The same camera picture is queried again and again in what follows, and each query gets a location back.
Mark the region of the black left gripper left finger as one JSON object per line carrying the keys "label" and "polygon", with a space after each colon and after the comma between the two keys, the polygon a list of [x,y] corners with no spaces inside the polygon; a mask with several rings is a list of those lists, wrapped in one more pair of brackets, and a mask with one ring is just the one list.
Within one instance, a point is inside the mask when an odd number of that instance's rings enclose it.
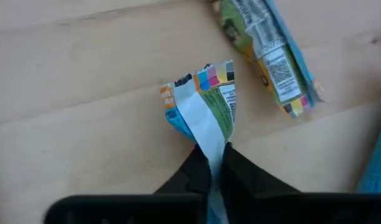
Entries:
{"label": "black left gripper left finger", "polygon": [[209,162],[199,145],[196,144],[180,168],[155,193],[207,195],[210,186]]}

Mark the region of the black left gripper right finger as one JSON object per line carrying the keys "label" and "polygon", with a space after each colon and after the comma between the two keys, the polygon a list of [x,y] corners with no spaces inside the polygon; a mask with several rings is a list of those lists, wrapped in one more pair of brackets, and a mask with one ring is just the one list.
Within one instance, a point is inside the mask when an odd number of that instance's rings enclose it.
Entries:
{"label": "black left gripper right finger", "polygon": [[248,160],[230,142],[224,150],[220,188],[225,197],[268,197],[300,192]]}

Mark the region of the blue plastic tray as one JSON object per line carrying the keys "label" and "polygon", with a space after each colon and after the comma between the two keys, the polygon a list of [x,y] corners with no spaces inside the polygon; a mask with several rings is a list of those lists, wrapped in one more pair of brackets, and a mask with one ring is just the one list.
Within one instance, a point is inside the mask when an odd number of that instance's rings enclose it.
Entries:
{"label": "blue plastic tray", "polygon": [[357,191],[367,194],[381,194],[381,131],[367,167],[359,181]]}

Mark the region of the blue-wrapped granola bar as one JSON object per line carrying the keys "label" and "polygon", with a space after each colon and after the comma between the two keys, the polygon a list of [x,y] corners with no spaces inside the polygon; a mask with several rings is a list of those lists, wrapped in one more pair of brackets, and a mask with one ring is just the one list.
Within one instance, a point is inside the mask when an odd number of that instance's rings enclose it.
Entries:
{"label": "blue-wrapped granola bar", "polygon": [[323,102],[323,88],[273,0],[208,0],[224,33],[260,74],[276,104],[297,118]]}
{"label": "blue-wrapped granola bar", "polygon": [[165,117],[206,156],[211,173],[207,224],[229,224],[219,188],[224,149],[235,125],[234,62],[207,64],[174,82],[160,86]]}

